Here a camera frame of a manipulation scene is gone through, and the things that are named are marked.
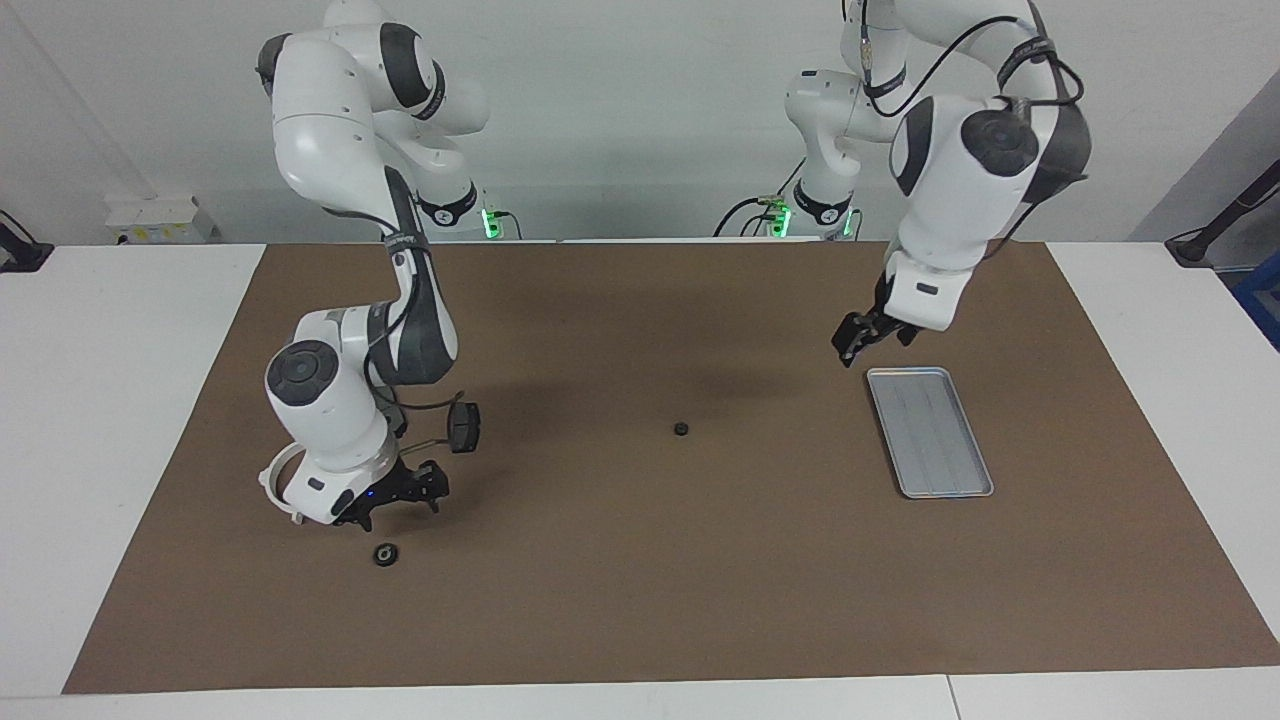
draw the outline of silver tray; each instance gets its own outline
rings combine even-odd
[[[993,486],[973,429],[943,368],[867,372],[902,495],[983,497]]]

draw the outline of brown paper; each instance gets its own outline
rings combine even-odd
[[[466,388],[484,433],[434,456],[440,515],[365,534],[262,496],[289,441],[262,372],[303,313],[390,297],[389,264],[270,247],[65,691],[1280,664],[1046,249],[845,370],[828,338],[882,251],[435,249],[461,359],[402,398]],[[863,374],[896,365],[951,372],[993,496],[899,495]]]

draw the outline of green indicator light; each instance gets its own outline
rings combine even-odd
[[[791,227],[791,208],[787,208],[786,202],[778,202],[774,205],[774,210],[777,210],[778,214],[774,215],[769,231],[773,237],[786,237],[787,228]]]
[[[484,234],[489,240],[495,240],[502,237],[502,220],[494,218],[489,210],[481,209],[480,217],[484,219]]]

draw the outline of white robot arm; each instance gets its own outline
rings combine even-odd
[[[324,29],[271,38],[260,54],[276,165],[298,195],[379,225],[399,297],[302,318],[264,382],[271,407],[305,454],[283,496],[275,492],[283,462],[273,462],[261,480],[271,501],[296,518],[369,530],[372,507],[408,500],[434,510],[448,495],[434,461],[411,471],[401,460],[399,409],[408,406],[389,388],[435,383],[457,359],[457,332],[420,209],[436,225],[456,224],[472,210],[475,184],[443,136],[480,129],[488,108],[475,92],[447,95],[444,72],[421,37],[372,1],[337,0],[325,19]],[[431,128],[439,136],[434,146],[419,142],[419,123],[440,117],[449,129]],[[429,197],[453,200],[442,206]],[[476,406],[457,398],[444,406],[451,447],[474,450]]]
[[[919,97],[908,36],[986,64],[1000,95]],[[852,0],[841,54],[856,74],[804,70],[787,88],[808,152],[795,206],[819,228],[841,220],[860,168],[852,140],[892,143],[890,168],[909,200],[874,306],[832,337],[847,366],[890,336],[910,343],[922,328],[950,327],[987,242],[1018,208],[1084,177],[1089,133],[1079,79],[1028,0]]]

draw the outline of black stand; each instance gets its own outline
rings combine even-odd
[[[1184,268],[1211,268],[1212,265],[1204,260],[1208,246],[1226,228],[1231,227],[1231,223],[1261,205],[1277,184],[1280,184],[1280,160],[1272,163],[1266,172],[1258,176],[1258,179],[1244,188],[1244,192],[1219,213],[1210,224],[1204,225],[1204,229],[1190,240],[1167,240],[1165,247],[1174,255],[1174,260]]]
[[[0,247],[4,247],[5,252],[13,256],[12,260],[0,265],[0,273],[35,273],[54,251],[52,245],[27,242],[19,238],[4,223],[0,223]]]

